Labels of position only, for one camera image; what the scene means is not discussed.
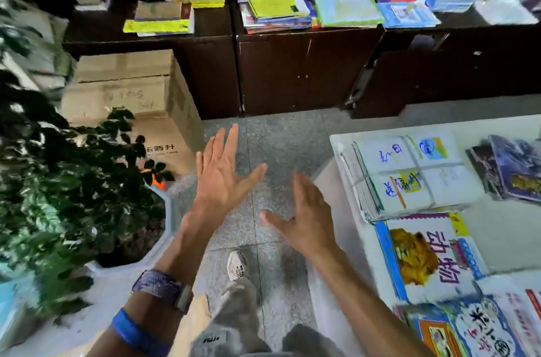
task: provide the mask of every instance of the hand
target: hand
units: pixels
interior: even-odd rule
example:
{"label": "hand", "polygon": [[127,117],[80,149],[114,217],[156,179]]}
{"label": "hand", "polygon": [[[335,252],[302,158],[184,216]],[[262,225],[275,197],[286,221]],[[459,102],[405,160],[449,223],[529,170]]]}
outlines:
{"label": "hand", "polygon": [[239,126],[229,131],[224,147],[225,128],[208,141],[204,152],[197,153],[198,190],[193,212],[203,214],[206,224],[215,231],[226,214],[237,207],[248,192],[265,177],[267,164],[262,163],[248,177],[235,172],[235,154],[239,139]]}
{"label": "hand", "polygon": [[278,229],[287,242],[308,259],[322,251],[338,248],[334,238],[331,207],[325,203],[323,195],[307,175],[293,173],[293,194],[294,217],[285,221],[276,213],[263,210],[263,221]]}

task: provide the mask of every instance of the gray tile floor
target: gray tile floor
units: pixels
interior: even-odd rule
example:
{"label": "gray tile floor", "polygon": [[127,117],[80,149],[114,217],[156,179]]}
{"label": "gray tile floor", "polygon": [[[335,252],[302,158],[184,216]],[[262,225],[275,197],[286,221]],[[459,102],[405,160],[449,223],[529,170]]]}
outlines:
{"label": "gray tile floor", "polygon": [[[265,180],[239,209],[228,215],[213,236],[194,291],[207,294],[213,313],[228,282],[227,256],[231,249],[241,246],[259,291],[260,336],[272,349],[280,349],[283,336],[291,328],[298,323],[316,328],[315,318],[303,257],[266,227],[259,213],[269,209],[283,218],[291,217],[291,172],[296,169],[312,175],[326,163],[332,157],[329,135],[538,113],[541,96],[526,96],[409,105],[400,116],[392,118],[351,120],[346,112],[327,109],[204,121],[206,139],[220,127],[238,123],[238,171],[247,175],[263,162],[268,164],[268,171]],[[193,203],[195,178],[186,176],[175,183],[175,188],[181,215]]]}

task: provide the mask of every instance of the white sneaker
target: white sneaker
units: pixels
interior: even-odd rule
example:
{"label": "white sneaker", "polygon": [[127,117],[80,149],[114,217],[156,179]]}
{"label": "white sneaker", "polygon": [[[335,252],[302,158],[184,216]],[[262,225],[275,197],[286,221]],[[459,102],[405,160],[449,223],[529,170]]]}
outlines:
{"label": "white sneaker", "polygon": [[229,253],[227,259],[227,274],[231,281],[248,277],[248,262],[240,250]]}

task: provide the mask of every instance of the blue wristband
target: blue wristband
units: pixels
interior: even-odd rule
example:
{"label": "blue wristband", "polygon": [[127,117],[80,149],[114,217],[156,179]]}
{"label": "blue wristband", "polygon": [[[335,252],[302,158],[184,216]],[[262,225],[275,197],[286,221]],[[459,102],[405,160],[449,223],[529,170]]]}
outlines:
{"label": "blue wristband", "polygon": [[135,350],[145,353],[149,357],[167,357],[171,344],[159,342],[128,316],[124,309],[120,309],[112,318],[111,326],[125,343]]}

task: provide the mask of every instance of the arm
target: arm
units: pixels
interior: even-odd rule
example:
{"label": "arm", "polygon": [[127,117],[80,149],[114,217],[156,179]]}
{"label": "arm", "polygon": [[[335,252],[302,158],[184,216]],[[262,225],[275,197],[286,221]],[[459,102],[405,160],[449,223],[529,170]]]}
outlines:
{"label": "arm", "polygon": [[261,212],[288,243],[313,262],[336,297],[354,333],[370,357],[434,357],[418,339],[358,278],[334,238],[331,208],[306,175],[293,174],[295,217],[281,220]]}
{"label": "arm", "polygon": [[[187,285],[194,284],[201,260],[214,231],[227,213],[238,206],[248,192],[263,180],[267,170],[261,164],[247,177],[235,172],[239,126],[233,125],[224,146],[225,129],[198,152],[198,189],[191,212],[182,219],[171,246],[154,268]],[[146,292],[133,293],[123,307],[130,318],[155,340],[172,344],[182,313]],[[132,357],[135,353],[109,328],[96,341],[87,357]]]}

